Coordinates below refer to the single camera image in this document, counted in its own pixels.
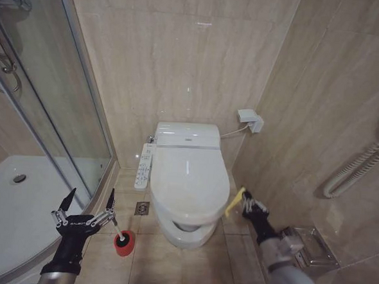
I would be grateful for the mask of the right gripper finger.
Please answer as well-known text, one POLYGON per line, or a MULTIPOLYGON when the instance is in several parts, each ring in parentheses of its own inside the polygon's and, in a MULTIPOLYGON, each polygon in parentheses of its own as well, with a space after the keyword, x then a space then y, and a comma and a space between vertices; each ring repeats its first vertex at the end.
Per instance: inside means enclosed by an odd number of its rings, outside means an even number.
POLYGON ((245 213, 252 213, 252 207, 254 204, 254 199, 252 195, 249 193, 249 191, 244 191, 242 193, 242 200, 243 200, 243 212, 245 213))
POLYGON ((266 206, 264 206, 261 202, 255 200, 252 203, 252 213, 259 214, 259 215, 268 215, 268 209, 266 206))

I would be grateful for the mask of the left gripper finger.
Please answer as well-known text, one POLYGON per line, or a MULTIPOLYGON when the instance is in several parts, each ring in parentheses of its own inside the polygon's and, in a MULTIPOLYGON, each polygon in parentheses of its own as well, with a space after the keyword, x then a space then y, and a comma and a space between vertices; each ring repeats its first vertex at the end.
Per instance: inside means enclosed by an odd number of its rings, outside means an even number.
POLYGON ((59 208, 51 212, 52 218, 57 227, 68 225, 66 212, 71 206, 73 197, 75 196, 75 191, 76 191, 76 188, 73 188, 71 192, 65 198, 63 198, 63 201, 61 202, 59 208))
POLYGON ((110 221, 113 221, 116 218, 114 205, 115 205, 115 200, 114 200, 114 188, 113 188, 110 193, 110 197, 108 198, 106 208, 102 212, 98 213, 93 218, 88 220, 85 223, 86 226, 103 227, 105 224, 109 223, 110 221))

